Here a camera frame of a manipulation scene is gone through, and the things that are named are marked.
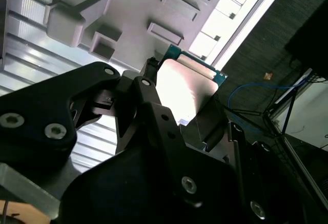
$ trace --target black metal bracket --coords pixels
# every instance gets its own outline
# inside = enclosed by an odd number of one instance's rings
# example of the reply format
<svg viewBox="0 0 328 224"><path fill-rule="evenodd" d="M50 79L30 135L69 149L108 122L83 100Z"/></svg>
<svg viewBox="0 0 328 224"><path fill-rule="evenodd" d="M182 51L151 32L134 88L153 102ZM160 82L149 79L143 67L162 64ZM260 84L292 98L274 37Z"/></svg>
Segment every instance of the black metal bracket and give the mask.
<svg viewBox="0 0 328 224"><path fill-rule="evenodd" d="M114 88L119 78L114 68L96 62L2 96L0 161L17 167L60 167L75 145L76 126L99 118L86 106L87 97ZM22 124L10 120L10 113L19 115Z"/></svg>

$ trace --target black panel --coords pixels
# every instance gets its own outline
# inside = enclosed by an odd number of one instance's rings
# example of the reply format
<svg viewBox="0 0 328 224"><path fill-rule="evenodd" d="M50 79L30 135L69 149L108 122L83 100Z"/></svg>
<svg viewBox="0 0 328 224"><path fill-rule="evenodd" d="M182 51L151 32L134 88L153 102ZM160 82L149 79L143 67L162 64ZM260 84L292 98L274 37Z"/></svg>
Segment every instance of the black panel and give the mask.
<svg viewBox="0 0 328 224"><path fill-rule="evenodd" d="M328 0L325 0L286 45L294 57L322 77L328 77L327 21Z"/></svg>

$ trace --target dark wall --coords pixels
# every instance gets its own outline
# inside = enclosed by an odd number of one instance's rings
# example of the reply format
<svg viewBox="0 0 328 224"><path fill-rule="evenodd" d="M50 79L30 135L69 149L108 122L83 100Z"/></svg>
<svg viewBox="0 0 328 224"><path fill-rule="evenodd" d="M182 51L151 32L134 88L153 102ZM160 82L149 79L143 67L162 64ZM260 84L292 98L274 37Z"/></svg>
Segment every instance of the dark wall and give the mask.
<svg viewBox="0 0 328 224"><path fill-rule="evenodd" d="M323 1L274 1L223 69L229 75L226 83L219 88L223 104L227 104L230 93L240 85L268 83L285 86L297 78L299 73L289 66L291 56L284 47ZM293 68L299 65L298 61L292 63ZM273 73L271 80L263 80L266 72ZM234 96L232 107L261 111L270 102L273 93L274 89L263 87L241 89Z"/></svg>

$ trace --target white rectangular block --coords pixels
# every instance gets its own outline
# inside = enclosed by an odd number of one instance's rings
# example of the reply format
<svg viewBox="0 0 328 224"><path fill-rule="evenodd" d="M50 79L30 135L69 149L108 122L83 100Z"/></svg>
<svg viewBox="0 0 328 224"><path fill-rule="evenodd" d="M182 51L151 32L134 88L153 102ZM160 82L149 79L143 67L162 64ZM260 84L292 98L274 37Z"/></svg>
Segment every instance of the white rectangular block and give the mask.
<svg viewBox="0 0 328 224"><path fill-rule="evenodd" d="M162 0L161 1L164 5L170 7L171 9L177 11L184 17L193 21L197 14L200 12L197 8L193 7L192 5L186 3L183 0Z"/></svg>
<svg viewBox="0 0 328 224"><path fill-rule="evenodd" d="M171 31L161 27L156 23L150 23L147 32L161 41L164 41L168 44L179 45L181 43L182 37L172 33Z"/></svg>

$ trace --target blue cable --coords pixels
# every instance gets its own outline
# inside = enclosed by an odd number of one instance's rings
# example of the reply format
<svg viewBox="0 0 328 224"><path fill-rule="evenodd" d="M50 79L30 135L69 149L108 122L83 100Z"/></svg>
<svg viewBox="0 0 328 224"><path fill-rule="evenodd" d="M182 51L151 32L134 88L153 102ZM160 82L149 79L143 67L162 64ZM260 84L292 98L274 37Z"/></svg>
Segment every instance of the blue cable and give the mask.
<svg viewBox="0 0 328 224"><path fill-rule="evenodd" d="M305 78L304 80L302 80L299 84L294 85L294 86L289 86L289 87L283 87L283 86L275 86L275 85L270 85L270 84L265 84L265 83L248 83L245 85L242 85L240 87L237 87L229 96L228 98L228 108L231 109L230 103L231 103L231 99L232 97L236 94L237 91L239 91L240 89L244 88L244 87L249 87L249 86L261 86L261 87L268 87L268 88L274 88L274 89L289 89L289 88L294 88L294 87L299 87L302 86L305 82L306 82L307 78ZM238 117L234 114L232 114L232 116L235 118L235 120L237 120L240 124L242 124L242 126L244 126L245 128L251 130L251 131L255 131L255 132L262 132L259 129L254 129L246 124L244 124L241 120L238 119Z"/></svg>

